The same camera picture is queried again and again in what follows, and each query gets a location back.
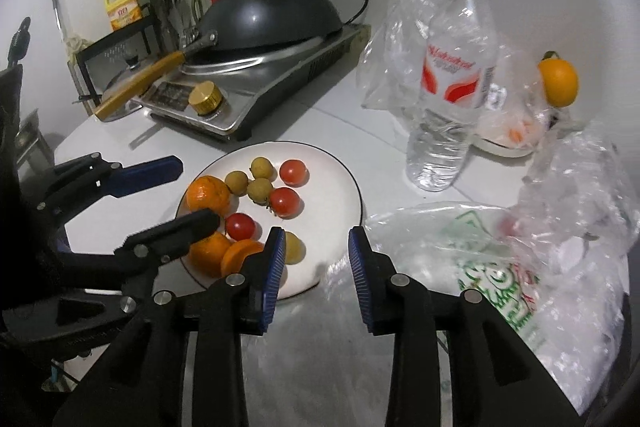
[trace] gas stove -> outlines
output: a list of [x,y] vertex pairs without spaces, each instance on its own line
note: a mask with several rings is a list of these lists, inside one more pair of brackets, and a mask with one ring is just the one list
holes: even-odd
[[[137,100],[153,116],[167,118],[223,140],[251,136],[257,121],[346,54],[359,55],[370,35],[367,25],[345,25],[326,38],[279,48],[233,51],[192,60],[158,80]],[[190,104],[197,86],[213,82],[222,103],[199,114]]]

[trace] halved orange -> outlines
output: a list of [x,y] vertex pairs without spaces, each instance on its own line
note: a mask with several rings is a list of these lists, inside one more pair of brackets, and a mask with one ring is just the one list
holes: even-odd
[[237,273],[242,267],[244,260],[253,255],[259,253],[264,249],[264,245],[253,239],[243,239],[238,241],[229,247],[225,256],[222,258],[220,265],[220,271],[222,277],[226,277],[230,273]]

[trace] yellow bottle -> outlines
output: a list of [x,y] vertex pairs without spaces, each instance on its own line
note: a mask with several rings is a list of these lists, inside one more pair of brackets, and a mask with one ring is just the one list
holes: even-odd
[[142,19],[138,0],[104,0],[104,8],[113,30],[119,30],[133,21]]

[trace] water bottle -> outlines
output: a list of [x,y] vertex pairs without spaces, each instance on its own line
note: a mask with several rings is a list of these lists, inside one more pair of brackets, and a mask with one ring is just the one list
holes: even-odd
[[211,6],[211,0],[191,0],[191,17],[194,25],[200,22],[209,6]]
[[406,174],[444,190],[460,172],[497,60],[488,0],[451,0],[429,26],[422,67],[422,119],[409,137]]

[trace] plastic bag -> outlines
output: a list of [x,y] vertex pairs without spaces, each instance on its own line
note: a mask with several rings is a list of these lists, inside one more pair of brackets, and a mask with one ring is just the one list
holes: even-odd
[[383,24],[365,47],[356,68],[362,107],[386,109],[407,120],[420,90],[429,21],[447,0],[390,0]]
[[[512,209],[464,203],[367,220],[374,250],[427,288],[479,289],[583,413],[622,336],[620,262],[640,208],[602,124],[545,136]],[[440,338],[442,424],[451,425]],[[279,302],[264,337],[242,339],[250,421],[265,426],[384,425],[394,340],[362,323],[348,257],[314,289]]]
[[511,212],[511,235],[535,248],[553,273],[580,261],[571,256],[578,240],[616,259],[640,232],[638,198],[598,120],[561,122],[545,135]]
[[517,49],[504,35],[499,39],[494,79],[476,134],[509,149],[532,152],[550,119],[542,77],[529,54]]

